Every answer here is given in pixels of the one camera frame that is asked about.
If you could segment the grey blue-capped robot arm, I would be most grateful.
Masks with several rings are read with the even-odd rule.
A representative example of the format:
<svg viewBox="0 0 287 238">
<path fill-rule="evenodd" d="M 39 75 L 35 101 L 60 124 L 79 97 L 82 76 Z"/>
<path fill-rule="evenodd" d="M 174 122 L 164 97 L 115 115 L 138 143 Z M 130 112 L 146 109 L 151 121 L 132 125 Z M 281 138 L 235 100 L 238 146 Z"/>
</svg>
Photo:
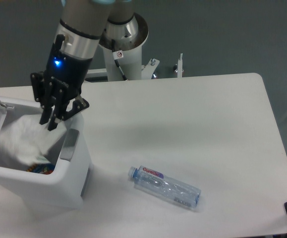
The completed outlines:
<svg viewBox="0 0 287 238">
<path fill-rule="evenodd" d="M 46 69 L 30 75 L 34 99 L 43 109 L 41 125 L 52 131 L 89 107 L 81 87 L 106 25 L 133 16 L 130 0 L 65 1 Z"/>
</svg>

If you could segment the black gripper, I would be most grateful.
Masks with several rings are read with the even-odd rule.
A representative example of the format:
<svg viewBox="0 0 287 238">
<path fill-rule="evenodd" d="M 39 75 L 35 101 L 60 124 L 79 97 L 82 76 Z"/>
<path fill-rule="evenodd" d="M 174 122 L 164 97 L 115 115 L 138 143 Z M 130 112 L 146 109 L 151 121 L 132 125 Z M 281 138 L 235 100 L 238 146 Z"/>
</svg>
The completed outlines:
<svg viewBox="0 0 287 238">
<path fill-rule="evenodd" d="M 53 43 L 44 72 L 30 74 L 34 99 L 43 109 L 40 124 L 49 123 L 49 131 L 90 106 L 81 97 L 81 86 L 92 58 L 72 56 L 62 51 L 61 46 L 62 42 Z M 73 99 L 72 109 L 67 111 Z"/>
</svg>

